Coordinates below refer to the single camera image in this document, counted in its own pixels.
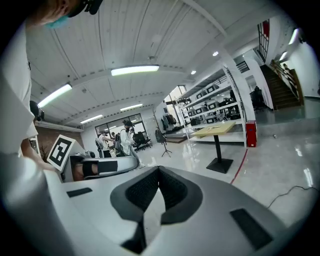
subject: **red cabinet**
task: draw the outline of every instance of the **red cabinet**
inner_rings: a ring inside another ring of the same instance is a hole
[[[245,124],[246,128],[246,144],[248,147],[257,146],[257,127],[256,121],[248,120]]]

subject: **floor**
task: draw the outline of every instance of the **floor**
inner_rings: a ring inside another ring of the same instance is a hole
[[[227,174],[211,171],[206,166],[216,157],[214,143],[168,143],[172,151],[162,157],[164,146],[157,143],[152,148],[138,152],[146,166],[163,165],[183,169],[206,177],[231,183],[243,161],[233,185],[268,207],[280,194],[287,193],[293,186],[315,187],[320,182],[320,134],[262,137],[256,148],[243,144],[222,144],[223,158],[233,159]],[[278,197],[270,206],[286,226],[308,215],[319,193],[315,189],[303,190],[295,187],[288,195]],[[161,192],[158,191],[145,213],[147,243],[156,236],[160,227],[161,214],[165,211]]]
[[[304,98],[304,106],[289,107],[278,111],[265,109],[255,113],[258,125],[271,125],[301,119],[320,118],[320,99]]]

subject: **white ceiling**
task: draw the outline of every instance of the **white ceiling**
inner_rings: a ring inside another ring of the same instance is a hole
[[[227,37],[204,12],[184,2],[205,9]],[[40,102],[70,83],[72,90],[43,108],[49,121],[70,126],[99,114],[119,115],[120,108],[137,103],[151,108],[192,78],[191,69],[199,67],[197,75],[201,73],[215,44],[248,34],[272,15],[266,10],[274,9],[266,0],[104,0],[96,15],[83,12],[62,28],[27,32],[31,99]],[[249,42],[252,35],[245,38]],[[112,68],[136,64],[158,64],[160,69],[110,75]]]

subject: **cable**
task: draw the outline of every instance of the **cable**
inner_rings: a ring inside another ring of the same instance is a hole
[[[273,201],[269,204],[269,206],[267,207],[267,209],[269,209],[271,207],[271,205],[277,200],[277,198],[279,197],[283,197],[285,195],[288,195],[291,190],[293,190],[294,188],[301,188],[303,190],[310,190],[310,189],[314,189],[315,191],[319,192],[318,189],[316,189],[315,187],[311,186],[311,187],[308,187],[308,188],[304,188],[303,186],[293,186],[292,188],[290,188],[290,190],[287,192],[287,193],[284,193],[284,194],[279,194],[275,199],[273,199]]]

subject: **red stripe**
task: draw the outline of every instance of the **red stripe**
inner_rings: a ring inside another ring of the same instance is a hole
[[[234,183],[236,177],[238,176],[238,173],[240,172],[240,169],[241,169],[242,165],[244,164],[244,161],[245,161],[247,152],[248,152],[248,149],[246,149],[246,151],[245,151],[245,153],[244,153],[244,157],[243,157],[243,159],[242,159],[242,162],[241,162],[241,164],[240,164],[240,166],[239,166],[239,169],[238,169],[238,171],[236,172],[236,174],[234,175],[234,178],[233,178],[233,180],[231,180],[230,184]]]

